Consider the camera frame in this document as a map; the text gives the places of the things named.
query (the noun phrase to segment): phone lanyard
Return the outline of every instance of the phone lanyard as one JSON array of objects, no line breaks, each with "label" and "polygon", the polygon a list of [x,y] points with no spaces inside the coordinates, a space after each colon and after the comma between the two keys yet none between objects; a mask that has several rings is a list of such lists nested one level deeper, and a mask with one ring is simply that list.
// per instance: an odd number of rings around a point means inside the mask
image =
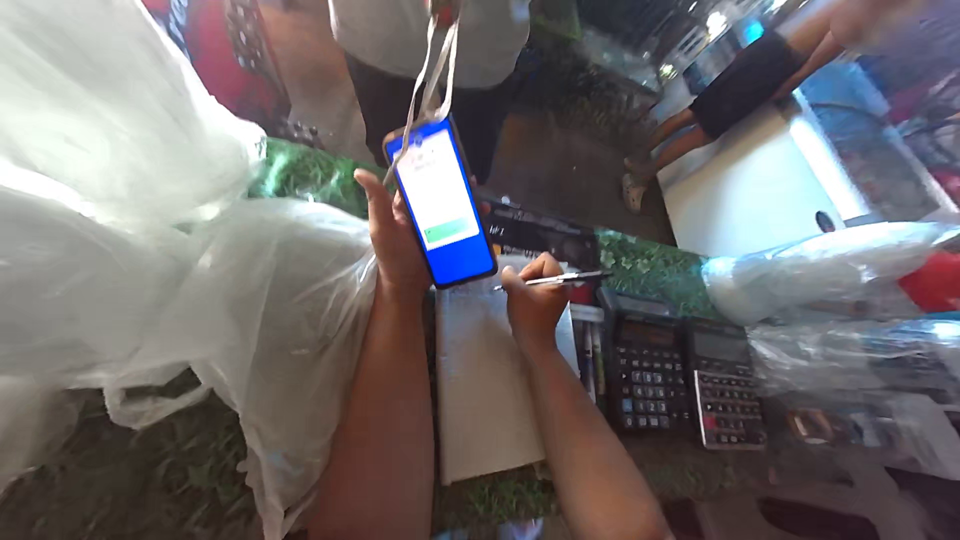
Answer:
[{"label": "phone lanyard", "polygon": [[[459,7],[459,0],[430,0],[430,22],[426,28],[426,59],[423,60],[423,67],[417,75],[417,81],[414,83],[414,93],[410,97],[410,109],[407,111],[407,123],[403,127],[403,144],[400,146],[400,153],[396,156],[387,174],[383,177],[383,183],[389,184],[396,175],[396,164],[407,154],[410,145],[410,128],[414,124],[414,110],[417,108],[417,90],[423,85],[426,78],[426,71],[430,67],[430,52],[433,45],[433,35],[437,30],[438,24],[442,20],[452,18],[444,38],[444,45],[440,49],[440,55],[437,57],[437,65],[433,68],[430,80],[427,82],[426,90],[423,92],[423,99],[420,102],[420,119],[431,122],[440,122],[450,113],[450,105],[453,103],[453,69],[457,64],[457,37],[460,34],[460,13],[456,8]],[[453,12],[456,12],[456,18],[453,18]],[[439,107],[431,109],[434,94],[437,92],[437,83],[444,73],[444,66],[447,59],[450,60],[449,68],[446,71],[446,96]]]}]

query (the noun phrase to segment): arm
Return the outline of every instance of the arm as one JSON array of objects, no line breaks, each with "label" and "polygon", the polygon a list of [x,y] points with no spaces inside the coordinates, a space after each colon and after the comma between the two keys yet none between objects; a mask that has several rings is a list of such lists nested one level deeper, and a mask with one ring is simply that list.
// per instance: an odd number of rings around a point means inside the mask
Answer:
[{"label": "arm", "polygon": [[434,475],[421,313],[429,278],[405,213],[396,202],[391,209],[374,175],[356,177],[369,200],[376,292],[309,533],[311,540],[420,540],[430,534]]},{"label": "arm", "polygon": [[643,475],[557,350],[564,287],[522,282],[560,273],[557,261],[542,254],[519,275],[504,268],[502,280],[564,517],[576,538],[672,538]]},{"label": "arm", "polygon": [[803,67],[801,67],[799,71],[794,73],[793,76],[787,79],[786,82],[780,86],[780,89],[778,89],[777,93],[774,94],[774,99],[780,99],[790,95],[790,92],[795,90],[797,86],[801,85],[807,77],[813,75],[816,70],[832,62],[833,59],[840,56],[843,52],[843,45],[836,40],[832,32],[827,32],[827,35],[824,36],[822,41],[820,41],[820,44],[817,45],[817,48],[813,50],[813,53],[810,54],[810,58],[807,59]]}]

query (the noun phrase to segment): white lanyard strap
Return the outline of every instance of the white lanyard strap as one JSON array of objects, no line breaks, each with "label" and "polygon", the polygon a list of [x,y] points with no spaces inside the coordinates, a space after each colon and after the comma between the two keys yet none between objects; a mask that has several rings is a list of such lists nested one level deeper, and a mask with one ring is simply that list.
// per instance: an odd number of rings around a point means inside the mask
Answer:
[{"label": "white lanyard strap", "polygon": [[[410,147],[410,128],[414,124],[417,90],[423,85],[423,80],[426,78],[426,70],[430,67],[430,52],[433,44],[433,35],[436,30],[437,17],[431,16],[426,29],[426,59],[423,61],[423,67],[420,69],[420,73],[417,75],[417,80],[414,83],[413,96],[410,97],[410,108],[407,110],[407,123],[403,128],[403,144],[400,146],[400,153],[390,164],[390,168],[387,169],[387,174],[383,177],[383,184],[389,184],[394,180],[396,164],[407,155],[407,150]],[[453,22],[453,25],[446,31],[444,46],[441,48],[440,55],[437,57],[437,65],[434,66],[433,73],[430,75],[430,81],[427,83],[426,89],[423,92],[423,99],[420,105],[420,118],[422,119],[439,122],[450,114],[450,105],[453,103],[453,70],[457,63],[457,41],[459,40],[459,35],[460,19],[458,17],[457,20]],[[446,96],[444,97],[444,102],[436,110],[431,110],[430,103],[433,101],[434,94],[437,90],[437,82],[444,72],[444,65],[448,57],[450,59],[450,66],[446,72]]]}]

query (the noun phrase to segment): notebook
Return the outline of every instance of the notebook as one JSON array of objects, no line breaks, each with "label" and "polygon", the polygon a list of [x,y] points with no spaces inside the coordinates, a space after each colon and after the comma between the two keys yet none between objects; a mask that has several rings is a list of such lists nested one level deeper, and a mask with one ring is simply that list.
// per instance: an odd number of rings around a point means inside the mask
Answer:
[{"label": "notebook", "polygon": [[[503,256],[500,267],[529,258]],[[437,292],[437,389],[441,481],[513,469],[546,458],[522,353],[507,320],[499,276]],[[557,345],[579,377],[570,309],[557,325]]]}]

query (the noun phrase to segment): blue phone screen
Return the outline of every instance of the blue phone screen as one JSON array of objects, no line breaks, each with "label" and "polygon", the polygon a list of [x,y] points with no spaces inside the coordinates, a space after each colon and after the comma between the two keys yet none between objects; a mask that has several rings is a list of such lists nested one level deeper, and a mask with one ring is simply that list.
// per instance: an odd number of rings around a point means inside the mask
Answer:
[{"label": "blue phone screen", "polygon": [[[396,159],[402,146],[402,137],[387,143],[390,160]],[[396,165],[396,177],[437,286],[495,268],[449,119],[410,132],[409,148]]]}]

